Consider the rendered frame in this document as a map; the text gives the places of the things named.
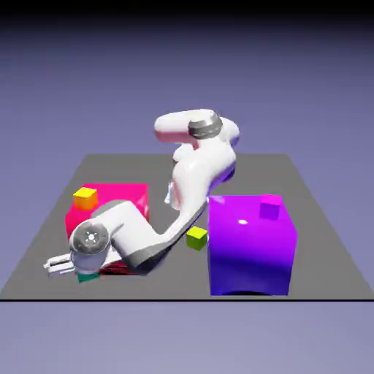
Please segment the large pink box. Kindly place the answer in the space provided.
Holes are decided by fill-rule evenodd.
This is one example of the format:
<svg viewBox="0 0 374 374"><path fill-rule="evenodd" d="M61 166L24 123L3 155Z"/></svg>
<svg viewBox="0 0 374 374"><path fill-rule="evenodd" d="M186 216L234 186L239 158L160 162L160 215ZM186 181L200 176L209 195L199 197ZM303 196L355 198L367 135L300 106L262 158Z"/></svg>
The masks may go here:
<svg viewBox="0 0 374 374"><path fill-rule="evenodd" d="M131 202L149 219L148 185L145 183L86 183L95 188L99 203L92 210L79 210L74 202L65 217L69 254L76 273L136 275L114 246L114 234L123 226L124 209L117 206Z"/></svg>

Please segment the small magenta cube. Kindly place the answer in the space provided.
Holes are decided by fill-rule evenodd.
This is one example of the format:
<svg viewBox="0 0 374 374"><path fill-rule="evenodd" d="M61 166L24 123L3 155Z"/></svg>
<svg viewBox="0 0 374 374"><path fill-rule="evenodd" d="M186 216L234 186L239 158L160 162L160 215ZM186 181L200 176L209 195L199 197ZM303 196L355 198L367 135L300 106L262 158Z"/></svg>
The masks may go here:
<svg viewBox="0 0 374 374"><path fill-rule="evenodd" d="M283 200L281 195L263 194L260 201L260 218L277 220L282 204Z"/></svg>

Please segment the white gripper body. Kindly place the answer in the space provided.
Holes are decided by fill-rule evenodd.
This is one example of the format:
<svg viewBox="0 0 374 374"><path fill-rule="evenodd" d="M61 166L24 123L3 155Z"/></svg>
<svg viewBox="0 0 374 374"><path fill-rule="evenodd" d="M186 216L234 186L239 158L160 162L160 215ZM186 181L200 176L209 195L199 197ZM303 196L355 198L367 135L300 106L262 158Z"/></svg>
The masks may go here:
<svg viewBox="0 0 374 374"><path fill-rule="evenodd" d="M49 258L43 264L43 268L48 275L65 275L75 271L75 266L69 253Z"/></svg>

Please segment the large purple box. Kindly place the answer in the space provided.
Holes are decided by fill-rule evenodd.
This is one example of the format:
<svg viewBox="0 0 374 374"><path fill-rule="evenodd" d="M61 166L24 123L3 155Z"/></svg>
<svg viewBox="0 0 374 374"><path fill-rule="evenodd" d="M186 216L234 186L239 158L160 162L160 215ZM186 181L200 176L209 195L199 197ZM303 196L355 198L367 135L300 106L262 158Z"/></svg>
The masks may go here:
<svg viewBox="0 0 374 374"><path fill-rule="evenodd" d="M297 230L284 201L277 220L260 218L262 195L209 198L208 269L212 296L289 294Z"/></svg>

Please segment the small orange cube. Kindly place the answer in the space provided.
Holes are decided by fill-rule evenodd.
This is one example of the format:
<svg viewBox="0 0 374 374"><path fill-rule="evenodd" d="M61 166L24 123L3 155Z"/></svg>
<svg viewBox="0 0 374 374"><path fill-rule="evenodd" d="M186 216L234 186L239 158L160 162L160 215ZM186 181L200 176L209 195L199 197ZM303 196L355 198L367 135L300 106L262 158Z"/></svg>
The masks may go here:
<svg viewBox="0 0 374 374"><path fill-rule="evenodd" d="M98 193L95 188L81 187L73 193L74 206L79 210L92 210L98 205Z"/></svg>

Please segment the small lime green cube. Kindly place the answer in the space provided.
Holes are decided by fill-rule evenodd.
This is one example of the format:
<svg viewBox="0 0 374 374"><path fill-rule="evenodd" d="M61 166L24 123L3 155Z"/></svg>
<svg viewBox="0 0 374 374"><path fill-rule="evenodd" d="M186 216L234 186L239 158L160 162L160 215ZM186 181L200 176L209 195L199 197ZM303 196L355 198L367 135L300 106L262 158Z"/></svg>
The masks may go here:
<svg viewBox="0 0 374 374"><path fill-rule="evenodd" d="M208 231L198 226L191 227L186 232L186 244L196 251L202 250L208 241Z"/></svg>

